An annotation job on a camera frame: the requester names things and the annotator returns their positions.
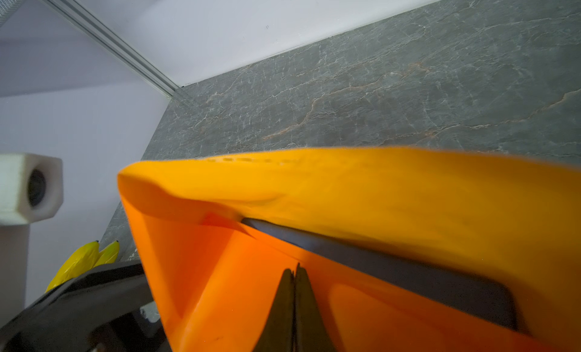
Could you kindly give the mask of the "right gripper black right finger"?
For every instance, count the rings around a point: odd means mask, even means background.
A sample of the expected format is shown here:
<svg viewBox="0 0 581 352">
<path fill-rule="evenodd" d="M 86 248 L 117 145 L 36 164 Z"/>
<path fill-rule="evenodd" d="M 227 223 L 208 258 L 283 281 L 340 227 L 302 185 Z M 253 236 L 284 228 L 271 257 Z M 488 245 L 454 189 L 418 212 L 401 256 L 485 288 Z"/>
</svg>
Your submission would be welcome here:
<svg viewBox="0 0 581 352">
<path fill-rule="evenodd" d="M 327 333 L 307 271 L 297 265 L 294 278 L 294 349 L 336 351 Z"/>
</svg>

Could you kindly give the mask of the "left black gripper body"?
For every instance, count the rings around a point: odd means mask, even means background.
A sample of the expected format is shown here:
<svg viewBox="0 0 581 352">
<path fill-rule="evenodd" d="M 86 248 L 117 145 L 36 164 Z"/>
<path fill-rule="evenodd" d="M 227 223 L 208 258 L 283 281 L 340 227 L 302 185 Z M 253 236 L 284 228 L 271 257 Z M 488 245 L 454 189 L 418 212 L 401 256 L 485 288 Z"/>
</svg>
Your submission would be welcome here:
<svg viewBox="0 0 581 352">
<path fill-rule="evenodd" d="M 169 351 L 140 261 L 96 267 L 47 292 L 1 329 L 3 351 Z"/>
</svg>

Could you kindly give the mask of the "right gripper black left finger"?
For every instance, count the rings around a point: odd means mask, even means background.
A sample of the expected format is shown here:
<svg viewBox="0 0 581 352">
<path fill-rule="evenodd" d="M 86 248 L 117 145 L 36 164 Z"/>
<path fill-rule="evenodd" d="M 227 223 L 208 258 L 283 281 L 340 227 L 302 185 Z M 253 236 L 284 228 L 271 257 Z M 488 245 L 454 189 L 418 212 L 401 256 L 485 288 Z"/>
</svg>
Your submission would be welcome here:
<svg viewBox="0 0 581 352">
<path fill-rule="evenodd" d="M 265 326 L 253 351 L 285 351 L 294 349 L 294 274 L 284 270 L 275 293 Z"/>
</svg>

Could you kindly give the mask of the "dark blue gift box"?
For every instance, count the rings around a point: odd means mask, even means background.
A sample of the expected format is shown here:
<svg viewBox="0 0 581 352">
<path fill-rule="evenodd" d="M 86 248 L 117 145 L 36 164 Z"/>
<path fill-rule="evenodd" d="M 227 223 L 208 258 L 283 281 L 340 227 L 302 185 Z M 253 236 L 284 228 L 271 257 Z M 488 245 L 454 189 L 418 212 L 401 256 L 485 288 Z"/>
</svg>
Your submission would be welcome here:
<svg viewBox="0 0 581 352">
<path fill-rule="evenodd" d="M 448 307 L 517 330 L 514 299 L 505 286 L 493 280 L 364 249 L 264 220 L 245 218 L 242 223 Z"/>
</svg>

